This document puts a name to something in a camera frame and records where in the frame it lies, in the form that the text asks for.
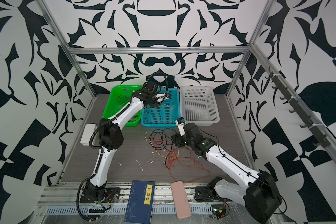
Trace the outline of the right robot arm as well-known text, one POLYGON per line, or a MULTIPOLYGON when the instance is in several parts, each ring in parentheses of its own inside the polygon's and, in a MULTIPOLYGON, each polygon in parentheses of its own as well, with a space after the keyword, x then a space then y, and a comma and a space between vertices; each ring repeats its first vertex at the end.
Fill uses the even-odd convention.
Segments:
POLYGON ((217 137, 211 134, 204 137, 205 132, 196 124, 186 124, 183 118, 175 123, 179 130, 172 136, 176 146, 190 147, 197 156, 216 165, 236 182, 232 184, 218 177, 211 181, 210 185, 220 198, 243 205, 261 224, 267 223, 286 202, 270 173, 260 173, 242 164, 220 147, 217 137))

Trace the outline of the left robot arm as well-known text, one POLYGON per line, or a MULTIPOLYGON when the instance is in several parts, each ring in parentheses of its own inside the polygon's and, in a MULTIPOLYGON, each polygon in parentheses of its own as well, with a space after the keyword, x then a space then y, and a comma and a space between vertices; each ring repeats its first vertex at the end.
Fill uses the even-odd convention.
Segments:
POLYGON ((122 130, 139 111, 159 107, 170 98, 168 78, 161 72, 150 75, 144 85, 130 94, 127 104, 108 119, 102 118, 89 139, 89 147, 99 150, 92 175, 80 183, 77 197, 90 196, 95 201, 104 198, 107 175, 116 151, 122 146, 122 130))

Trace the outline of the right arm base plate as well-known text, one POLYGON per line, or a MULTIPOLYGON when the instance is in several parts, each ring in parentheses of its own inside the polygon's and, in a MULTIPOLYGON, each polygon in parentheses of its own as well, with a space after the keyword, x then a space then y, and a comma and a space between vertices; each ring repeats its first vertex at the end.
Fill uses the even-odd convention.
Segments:
POLYGON ((195 187, 194 199, 197 202, 231 202, 231 200, 218 196, 213 188, 207 186, 195 187))

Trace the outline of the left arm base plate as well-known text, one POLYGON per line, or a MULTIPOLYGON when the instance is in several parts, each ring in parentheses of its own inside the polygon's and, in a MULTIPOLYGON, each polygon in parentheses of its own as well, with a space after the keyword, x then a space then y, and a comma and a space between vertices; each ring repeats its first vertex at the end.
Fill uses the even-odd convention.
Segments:
POLYGON ((97 192, 83 188, 80 203, 95 203, 100 201, 102 203, 115 203, 119 200, 120 188, 104 188, 97 192))

